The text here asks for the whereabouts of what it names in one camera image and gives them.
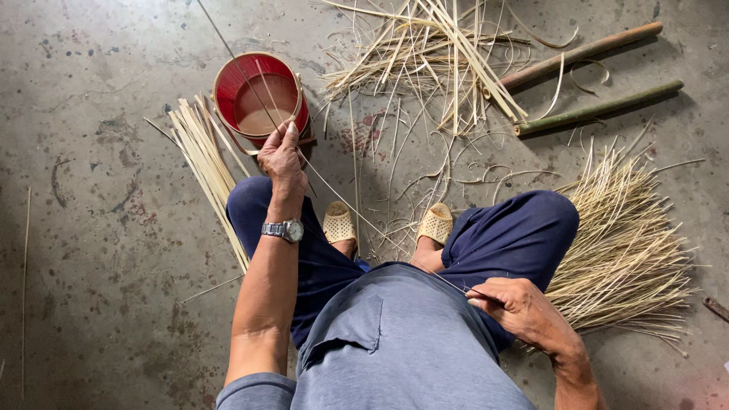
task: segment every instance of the shirt pocket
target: shirt pocket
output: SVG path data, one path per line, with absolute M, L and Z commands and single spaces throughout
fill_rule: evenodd
M 304 346 L 303 370 L 317 364 L 328 351 L 354 346 L 374 353 L 380 344 L 382 298 L 371 295 L 359 300 L 347 300 L 331 323 L 316 332 Z

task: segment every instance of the beige perforated sandal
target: beige perforated sandal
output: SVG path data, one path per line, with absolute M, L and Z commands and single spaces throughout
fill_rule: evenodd
M 420 228 L 418 228 L 418 236 L 416 242 L 421 236 L 427 236 L 437 243 L 444 245 L 448 240 L 448 235 L 453 230 L 453 215 L 448 205 L 437 203 L 428 209 L 425 213 Z
M 354 239 L 354 246 L 356 246 L 357 234 L 352 223 L 352 216 L 349 208 L 342 201 L 332 202 L 329 205 L 327 213 L 324 215 L 322 228 L 330 244 Z

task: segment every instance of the green bamboo pole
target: green bamboo pole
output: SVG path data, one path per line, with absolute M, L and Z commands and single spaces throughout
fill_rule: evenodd
M 567 66 L 569 64 L 576 63 L 592 55 L 611 50 L 621 45 L 636 42 L 648 36 L 658 35 L 658 33 L 662 30 L 663 24 L 658 21 L 646 24 L 645 26 L 632 28 L 622 33 L 613 34 L 605 37 L 604 39 L 597 40 L 596 42 L 591 42 L 577 47 L 574 50 L 564 52 L 564 65 Z M 506 76 L 501 79 L 501 82 L 507 90 L 510 90 L 511 88 L 522 85 L 529 80 L 533 80 L 539 76 L 547 74 L 548 72 L 555 71 L 556 69 L 559 69 L 560 65 L 561 57 L 556 55 L 548 60 L 542 61 L 541 63 L 534 64 L 531 67 Z
M 676 92 L 682 87 L 683 81 L 674 80 L 667 84 L 649 88 L 646 91 L 633 94 L 632 96 L 623 97 L 618 100 L 608 101 L 592 107 L 576 109 L 560 115 L 553 115 L 552 117 L 542 118 L 541 120 L 532 121 L 527 124 L 518 124 L 514 127 L 514 131 L 516 132 L 516 135 L 524 135 L 570 123 L 576 123 L 582 120 L 588 120 L 598 115 L 607 114 L 608 112 L 617 111 L 631 105 L 640 104 L 642 102 Z

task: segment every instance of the gray t-shirt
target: gray t-shirt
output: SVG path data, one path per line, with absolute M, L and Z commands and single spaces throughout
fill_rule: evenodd
M 298 382 L 250 374 L 220 392 L 217 408 L 534 409 L 497 358 L 462 294 L 388 265 L 327 303 L 299 351 Z

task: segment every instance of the foot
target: foot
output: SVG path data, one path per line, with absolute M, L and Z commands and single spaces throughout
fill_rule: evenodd
M 421 236 L 410 264 L 429 274 L 434 272 L 437 274 L 445 269 L 443 261 L 440 259 L 442 253 L 443 245 L 427 236 Z
M 339 252 L 342 252 L 347 258 L 351 258 L 354 254 L 356 241 L 354 239 L 345 239 L 343 241 L 337 241 L 332 244 L 333 247 L 337 248 Z

